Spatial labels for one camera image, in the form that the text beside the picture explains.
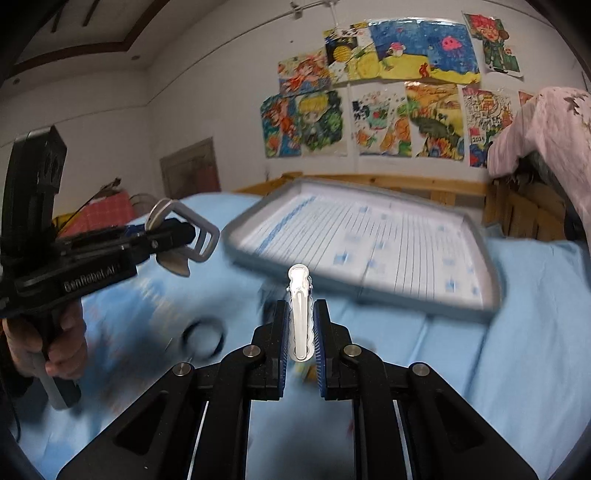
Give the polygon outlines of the left hand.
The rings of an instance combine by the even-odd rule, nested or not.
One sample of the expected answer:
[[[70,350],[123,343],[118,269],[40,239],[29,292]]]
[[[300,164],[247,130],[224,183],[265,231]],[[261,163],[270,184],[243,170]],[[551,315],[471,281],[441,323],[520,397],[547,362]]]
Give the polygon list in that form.
[[[51,377],[78,380],[88,360],[85,338],[86,323],[80,301],[72,303],[61,317],[60,336],[48,348],[45,371]],[[42,351],[42,339],[29,326],[17,325],[13,319],[2,320],[2,332],[16,370],[25,377],[38,377],[32,355]]]

